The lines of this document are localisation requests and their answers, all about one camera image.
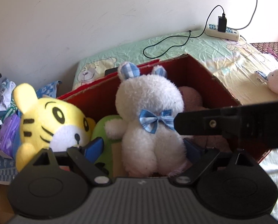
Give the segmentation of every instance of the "eyebrow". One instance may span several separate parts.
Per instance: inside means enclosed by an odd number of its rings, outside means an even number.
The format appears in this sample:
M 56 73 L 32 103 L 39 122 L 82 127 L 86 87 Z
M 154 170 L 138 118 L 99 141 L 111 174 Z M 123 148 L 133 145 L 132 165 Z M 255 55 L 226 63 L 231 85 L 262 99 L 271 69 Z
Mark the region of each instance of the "eyebrow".
M 53 102 L 53 101 L 47 102 L 47 103 L 45 104 L 45 108 L 47 107 L 47 104 L 49 104 L 49 103 L 56 103 L 56 102 Z

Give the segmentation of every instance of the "purple package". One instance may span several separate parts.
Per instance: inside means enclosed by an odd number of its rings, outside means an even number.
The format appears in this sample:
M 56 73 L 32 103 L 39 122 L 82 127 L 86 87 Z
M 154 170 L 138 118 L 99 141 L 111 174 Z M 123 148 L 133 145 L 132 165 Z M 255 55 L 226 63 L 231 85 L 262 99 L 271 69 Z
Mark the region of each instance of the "purple package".
M 0 129 L 0 156 L 12 159 L 12 143 L 20 126 L 20 118 L 14 114 L 7 117 Z

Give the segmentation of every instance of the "embroidered eye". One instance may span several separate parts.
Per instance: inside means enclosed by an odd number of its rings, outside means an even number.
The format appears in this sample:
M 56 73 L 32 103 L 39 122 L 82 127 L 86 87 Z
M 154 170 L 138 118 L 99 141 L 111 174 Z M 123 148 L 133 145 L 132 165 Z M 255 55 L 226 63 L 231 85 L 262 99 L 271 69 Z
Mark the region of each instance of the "embroidered eye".
M 89 125 L 88 125 L 88 122 L 87 122 L 87 120 L 85 118 L 83 119 L 83 124 L 84 124 L 85 131 L 86 132 L 89 131 Z
M 55 119 L 60 123 L 60 124 L 64 124 L 65 122 L 65 118 L 64 118 L 64 114 L 61 111 L 60 108 L 54 107 L 52 109 L 53 115 L 55 117 Z

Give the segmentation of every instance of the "black charger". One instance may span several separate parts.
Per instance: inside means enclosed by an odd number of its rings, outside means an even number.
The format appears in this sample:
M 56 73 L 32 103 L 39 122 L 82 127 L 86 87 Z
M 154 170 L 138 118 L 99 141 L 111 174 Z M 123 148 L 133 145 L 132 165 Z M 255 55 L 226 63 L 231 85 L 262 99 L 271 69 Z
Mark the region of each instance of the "black charger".
M 222 14 L 222 17 L 218 17 L 218 31 L 219 32 L 226 32 L 227 26 L 227 19 L 225 17 L 225 13 Z

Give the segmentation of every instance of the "small white plush toy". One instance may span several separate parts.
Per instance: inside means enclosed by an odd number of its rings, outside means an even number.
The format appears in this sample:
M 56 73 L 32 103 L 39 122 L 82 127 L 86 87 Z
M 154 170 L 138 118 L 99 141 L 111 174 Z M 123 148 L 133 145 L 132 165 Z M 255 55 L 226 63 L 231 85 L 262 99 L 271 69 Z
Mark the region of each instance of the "small white plush toy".
M 153 173 L 173 176 L 187 165 L 182 137 L 174 130 L 174 117 L 184 103 L 177 87 L 166 79 L 162 66 L 141 75 L 138 67 L 124 62 L 118 67 L 121 84 L 116 109 L 122 119 L 106 122 L 110 139 L 122 138 L 122 160 L 131 177 Z
M 262 71 L 255 71 L 255 75 L 261 81 L 266 82 L 268 88 L 274 93 L 278 93 L 278 69 L 265 75 Z

